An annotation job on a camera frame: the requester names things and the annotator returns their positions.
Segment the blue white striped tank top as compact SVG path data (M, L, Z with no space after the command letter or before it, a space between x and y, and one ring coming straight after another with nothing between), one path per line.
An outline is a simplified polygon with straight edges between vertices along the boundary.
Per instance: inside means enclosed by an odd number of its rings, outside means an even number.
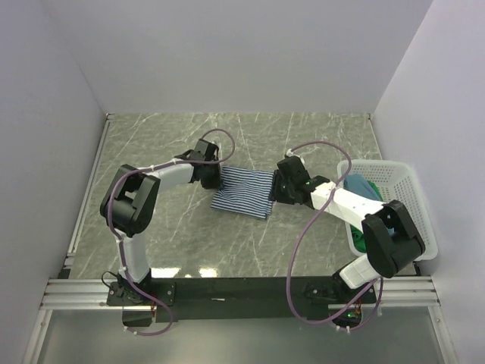
M211 207L266 220L272 213L270 194L273 173L224 166L222 187L214 194Z

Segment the teal blue tank top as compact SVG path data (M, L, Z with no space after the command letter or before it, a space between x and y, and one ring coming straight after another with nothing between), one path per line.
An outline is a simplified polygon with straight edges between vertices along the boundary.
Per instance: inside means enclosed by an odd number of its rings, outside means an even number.
M349 174L343 181L343 186L351 193L362 196L366 199L381 201L381 197L376 186L363 178L360 174Z

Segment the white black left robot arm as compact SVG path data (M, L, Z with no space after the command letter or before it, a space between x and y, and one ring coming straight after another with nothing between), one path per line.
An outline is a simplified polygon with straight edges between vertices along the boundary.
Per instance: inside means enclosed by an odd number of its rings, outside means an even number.
M122 165L100 205L100 215L114 235L120 267L119 284L131 303L146 303L151 294L151 268L145 230L155 212L158 195L183 184L199 182L206 190L221 186L219 146L205 139L193 149L160 165L135 168Z

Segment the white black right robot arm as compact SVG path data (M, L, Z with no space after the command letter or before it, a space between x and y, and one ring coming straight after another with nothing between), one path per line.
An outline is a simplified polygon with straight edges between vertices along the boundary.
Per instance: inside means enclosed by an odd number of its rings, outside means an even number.
M369 281L392 278L425 253L425 243L402 202L368 199L320 175L311 177L295 155L277 163L271 198L322 210L363 233L366 253L334 275L333 295L340 302L352 301Z

